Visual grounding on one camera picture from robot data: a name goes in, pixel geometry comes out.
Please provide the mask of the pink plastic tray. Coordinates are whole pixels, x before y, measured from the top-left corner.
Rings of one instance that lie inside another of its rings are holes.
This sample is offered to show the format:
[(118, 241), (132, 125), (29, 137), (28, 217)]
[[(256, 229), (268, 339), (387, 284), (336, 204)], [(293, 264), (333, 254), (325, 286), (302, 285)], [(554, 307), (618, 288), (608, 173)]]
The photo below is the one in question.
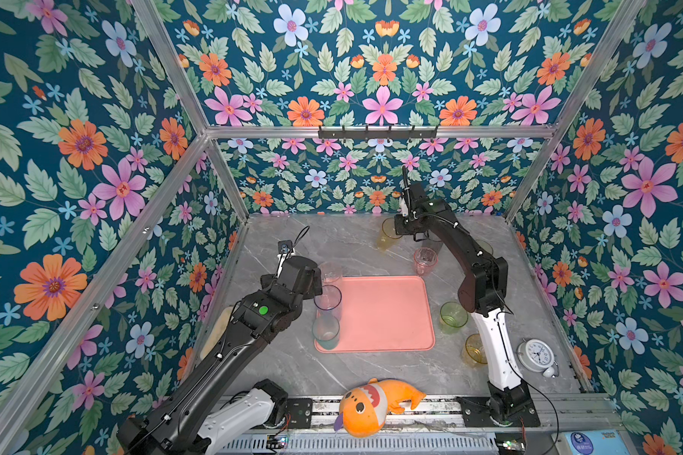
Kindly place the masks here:
[(418, 276), (345, 277), (337, 344), (323, 354), (424, 352), (436, 344), (425, 282)]

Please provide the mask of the yellow tall cup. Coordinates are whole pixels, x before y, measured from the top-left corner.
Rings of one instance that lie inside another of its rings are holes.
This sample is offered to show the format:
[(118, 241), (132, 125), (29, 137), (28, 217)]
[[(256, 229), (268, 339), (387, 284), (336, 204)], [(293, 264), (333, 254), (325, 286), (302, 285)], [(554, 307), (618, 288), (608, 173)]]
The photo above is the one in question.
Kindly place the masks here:
[(386, 251), (392, 248), (402, 238), (396, 231), (395, 218), (385, 219), (381, 224), (381, 231), (377, 240), (377, 249)]

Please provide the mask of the teal frosted cup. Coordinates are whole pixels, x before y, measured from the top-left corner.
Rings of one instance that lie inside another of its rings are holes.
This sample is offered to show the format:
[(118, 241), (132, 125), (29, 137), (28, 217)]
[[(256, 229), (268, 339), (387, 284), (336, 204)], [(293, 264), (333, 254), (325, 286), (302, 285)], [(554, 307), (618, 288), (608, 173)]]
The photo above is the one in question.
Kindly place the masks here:
[(339, 320), (334, 316), (322, 315), (313, 322), (313, 337), (322, 349), (331, 351), (339, 344), (340, 328)]

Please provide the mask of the grey smoky cup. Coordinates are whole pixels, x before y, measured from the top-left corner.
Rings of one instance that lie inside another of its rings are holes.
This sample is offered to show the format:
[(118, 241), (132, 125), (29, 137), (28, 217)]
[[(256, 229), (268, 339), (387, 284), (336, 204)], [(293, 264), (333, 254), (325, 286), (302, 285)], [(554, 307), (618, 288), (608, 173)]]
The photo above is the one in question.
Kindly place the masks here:
[(431, 235), (422, 241), (422, 246), (423, 248), (431, 249), (432, 251), (436, 252), (436, 255), (439, 255), (440, 251), (444, 247), (444, 244), (438, 237)]

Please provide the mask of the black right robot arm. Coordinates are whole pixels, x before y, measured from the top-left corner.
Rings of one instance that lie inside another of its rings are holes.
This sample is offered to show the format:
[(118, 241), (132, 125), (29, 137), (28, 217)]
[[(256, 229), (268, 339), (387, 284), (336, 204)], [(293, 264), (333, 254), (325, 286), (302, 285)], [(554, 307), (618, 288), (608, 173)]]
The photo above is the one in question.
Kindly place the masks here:
[(457, 296), (474, 317), (487, 356), (491, 408), (504, 413), (529, 403), (530, 392), (508, 335), (508, 262), (483, 250), (442, 201), (401, 199), (395, 230), (398, 235), (432, 233), (461, 266), (464, 278)]

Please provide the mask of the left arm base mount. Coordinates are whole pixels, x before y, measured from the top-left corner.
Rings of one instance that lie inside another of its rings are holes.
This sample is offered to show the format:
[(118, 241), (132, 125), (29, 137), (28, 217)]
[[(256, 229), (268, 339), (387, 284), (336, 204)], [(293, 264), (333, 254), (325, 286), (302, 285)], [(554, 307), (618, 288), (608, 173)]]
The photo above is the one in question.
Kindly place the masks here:
[(288, 393), (270, 379), (257, 382), (255, 389), (269, 396), (271, 413), (265, 422), (255, 430), (282, 430), (283, 428), (311, 428), (314, 401), (309, 397), (290, 397)]

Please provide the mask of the clear transparent cup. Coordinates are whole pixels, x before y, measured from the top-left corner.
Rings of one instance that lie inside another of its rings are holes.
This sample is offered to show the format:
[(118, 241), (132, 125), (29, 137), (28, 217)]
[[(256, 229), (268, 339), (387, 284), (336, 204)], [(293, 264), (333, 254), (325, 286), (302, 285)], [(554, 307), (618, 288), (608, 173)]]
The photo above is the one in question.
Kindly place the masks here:
[(343, 267), (335, 262), (325, 262), (320, 265), (322, 284), (324, 286), (339, 286), (343, 280)]

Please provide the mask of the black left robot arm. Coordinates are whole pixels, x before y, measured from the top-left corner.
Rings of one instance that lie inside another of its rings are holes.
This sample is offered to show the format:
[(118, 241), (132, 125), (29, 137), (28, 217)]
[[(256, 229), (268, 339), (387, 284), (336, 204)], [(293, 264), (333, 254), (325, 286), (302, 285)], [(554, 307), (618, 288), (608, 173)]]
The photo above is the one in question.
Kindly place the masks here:
[(282, 261), (276, 274), (234, 307), (218, 343), (157, 409), (120, 427), (126, 454), (204, 454), (211, 439), (200, 434), (212, 408), (245, 367), (301, 316), (303, 303), (322, 294), (318, 265), (302, 256)]

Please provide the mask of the tall light green cup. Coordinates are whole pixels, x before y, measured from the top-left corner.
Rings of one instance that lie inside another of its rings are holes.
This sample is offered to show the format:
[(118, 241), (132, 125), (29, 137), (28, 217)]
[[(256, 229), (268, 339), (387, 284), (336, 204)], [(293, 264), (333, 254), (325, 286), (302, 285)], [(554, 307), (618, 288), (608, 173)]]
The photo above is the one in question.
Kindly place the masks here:
[(486, 241), (479, 240), (477, 242), (478, 246), (485, 252), (488, 252), (489, 254), (493, 254), (493, 247)]

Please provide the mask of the blue transparent cup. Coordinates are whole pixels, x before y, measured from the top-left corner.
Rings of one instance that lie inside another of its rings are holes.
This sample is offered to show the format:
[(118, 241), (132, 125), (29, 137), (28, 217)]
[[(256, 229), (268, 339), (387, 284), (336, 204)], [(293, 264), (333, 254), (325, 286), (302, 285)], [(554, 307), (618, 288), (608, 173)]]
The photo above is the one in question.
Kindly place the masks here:
[(314, 297), (314, 303), (320, 316), (332, 316), (337, 320), (343, 316), (343, 293), (334, 284), (325, 284), (322, 294)]

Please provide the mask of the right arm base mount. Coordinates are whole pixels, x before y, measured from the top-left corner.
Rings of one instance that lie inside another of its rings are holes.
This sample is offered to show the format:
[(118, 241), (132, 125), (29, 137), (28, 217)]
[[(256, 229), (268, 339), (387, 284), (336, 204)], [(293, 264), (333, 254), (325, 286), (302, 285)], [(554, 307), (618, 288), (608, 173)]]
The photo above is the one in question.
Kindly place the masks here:
[(466, 427), (540, 428), (541, 420), (527, 382), (505, 390), (499, 390), (491, 383), (488, 386), (489, 396), (455, 398)]

